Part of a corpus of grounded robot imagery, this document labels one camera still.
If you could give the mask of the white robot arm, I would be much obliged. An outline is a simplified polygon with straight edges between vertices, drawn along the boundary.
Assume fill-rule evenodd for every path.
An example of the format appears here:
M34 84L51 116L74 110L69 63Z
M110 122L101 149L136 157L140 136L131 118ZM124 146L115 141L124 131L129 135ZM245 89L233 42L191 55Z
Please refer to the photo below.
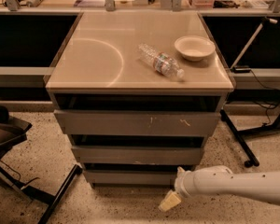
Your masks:
M231 194L280 206L280 171L236 174L224 165L185 171L177 168L174 189L159 205L166 212L193 195Z

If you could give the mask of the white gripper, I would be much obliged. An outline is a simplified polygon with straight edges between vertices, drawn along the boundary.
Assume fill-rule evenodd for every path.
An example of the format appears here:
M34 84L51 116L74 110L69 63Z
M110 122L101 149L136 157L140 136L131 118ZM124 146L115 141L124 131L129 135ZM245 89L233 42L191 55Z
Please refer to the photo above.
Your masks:
M162 212L169 211L182 202L182 198L188 198L196 191L194 184L194 173L185 171L181 166L177 167L177 176L175 179L175 191L170 190L159 205Z

